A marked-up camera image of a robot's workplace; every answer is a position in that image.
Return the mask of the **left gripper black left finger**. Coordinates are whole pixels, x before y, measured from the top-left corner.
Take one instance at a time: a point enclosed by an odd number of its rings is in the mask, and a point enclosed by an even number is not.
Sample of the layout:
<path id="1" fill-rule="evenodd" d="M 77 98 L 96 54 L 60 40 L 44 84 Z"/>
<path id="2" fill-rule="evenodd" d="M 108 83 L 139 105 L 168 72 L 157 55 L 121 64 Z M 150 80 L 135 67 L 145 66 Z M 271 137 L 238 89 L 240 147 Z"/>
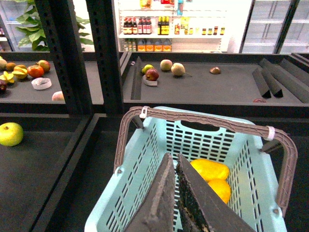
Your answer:
<path id="1" fill-rule="evenodd" d="M 174 219 L 175 172 L 172 155 L 166 153 L 150 189 L 126 227 L 126 232 L 171 232 Z"/>

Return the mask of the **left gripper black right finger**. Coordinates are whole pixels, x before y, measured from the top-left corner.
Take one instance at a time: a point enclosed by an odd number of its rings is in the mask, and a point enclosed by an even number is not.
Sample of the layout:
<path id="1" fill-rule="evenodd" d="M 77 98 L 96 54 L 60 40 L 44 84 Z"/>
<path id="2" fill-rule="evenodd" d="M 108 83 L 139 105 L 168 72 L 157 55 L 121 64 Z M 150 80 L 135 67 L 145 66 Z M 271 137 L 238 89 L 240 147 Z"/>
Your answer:
<path id="1" fill-rule="evenodd" d="M 180 198 L 177 202 L 184 232 L 253 232 L 209 184 L 178 154 L 176 172 Z"/>

